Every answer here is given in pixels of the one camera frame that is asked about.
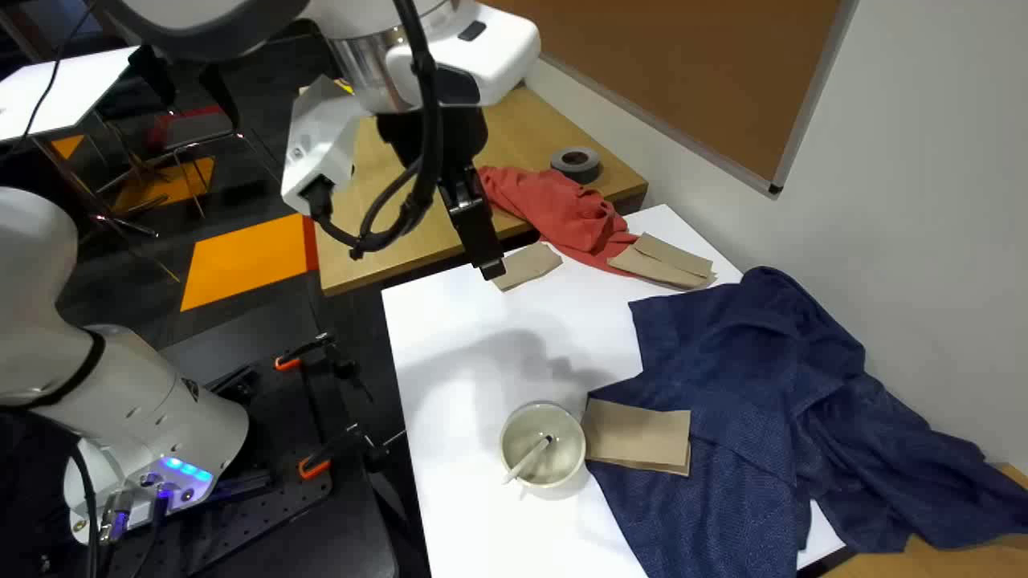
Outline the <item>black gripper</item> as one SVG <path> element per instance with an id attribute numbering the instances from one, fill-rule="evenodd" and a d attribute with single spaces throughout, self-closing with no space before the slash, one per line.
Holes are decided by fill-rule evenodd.
<path id="1" fill-rule="evenodd" d="M 450 221 L 466 247 L 468 263 L 486 276 L 506 272 L 506 247 L 491 229 L 477 155 L 488 142 L 488 125 L 480 109 L 480 88 L 468 74 L 436 72 L 436 137 L 424 142 L 422 112 L 393 112 L 376 119 L 380 137 L 400 155 L 405 168 L 424 162 L 434 169 L 431 187 L 414 187 L 409 209 L 428 209 L 434 194 L 444 194 Z"/>

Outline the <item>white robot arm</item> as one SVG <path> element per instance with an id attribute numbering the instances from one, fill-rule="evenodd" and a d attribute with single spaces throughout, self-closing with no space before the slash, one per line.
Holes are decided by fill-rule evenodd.
<path id="1" fill-rule="evenodd" d="M 98 0 L 149 47 L 222 64 L 288 24 L 312 24 L 350 94 L 293 123 L 280 199 L 363 256 L 444 207 L 486 276 L 506 270 L 477 155 L 482 112 L 539 58 L 539 29 L 482 0 Z M 71 325 L 57 295 L 78 259 L 78 225 L 51 199 L 0 191 L 0 404 L 84 441 L 68 473 L 68 526 L 105 538 L 152 505 L 204 505 L 243 451 L 240 404 L 182 378 L 119 325 Z"/>

